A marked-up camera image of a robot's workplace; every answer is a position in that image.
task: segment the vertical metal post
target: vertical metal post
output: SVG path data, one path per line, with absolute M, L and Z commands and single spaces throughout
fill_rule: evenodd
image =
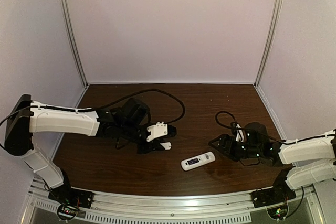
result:
M 73 58 L 75 60 L 76 68 L 79 74 L 80 81 L 83 87 L 88 85 L 87 79 L 84 74 L 83 66 L 79 58 L 78 49 L 75 41 L 74 31 L 71 24 L 70 14 L 69 14 L 69 7 L 67 0 L 61 0 L 61 6 L 63 10 L 63 17 L 65 22 L 66 31 L 69 38 L 70 48 L 72 51 Z
M 267 63 L 267 59 L 268 59 L 268 56 L 269 56 L 269 53 L 270 53 L 270 50 L 271 50 L 271 47 L 272 47 L 276 27 L 277 27 L 278 20 L 279 20 L 279 17 L 280 17 L 282 1 L 283 0 L 275 0 L 274 1 L 271 24 L 270 24 L 270 27 L 269 27 L 268 36 L 267 36 L 267 40 L 266 40 L 266 44 L 265 44 L 265 48 L 264 48 L 264 53 L 262 55 L 263 57 L 261 59 L 258 75 L 257 75 L 256 81 L 255 81 L 255 84 L 254 84 L 254 86 L 256 88 L 260 84 L 260 81 L 261 81 L 261 78 L 262 78 L 262 75 L 264 73 L 266 63 Z

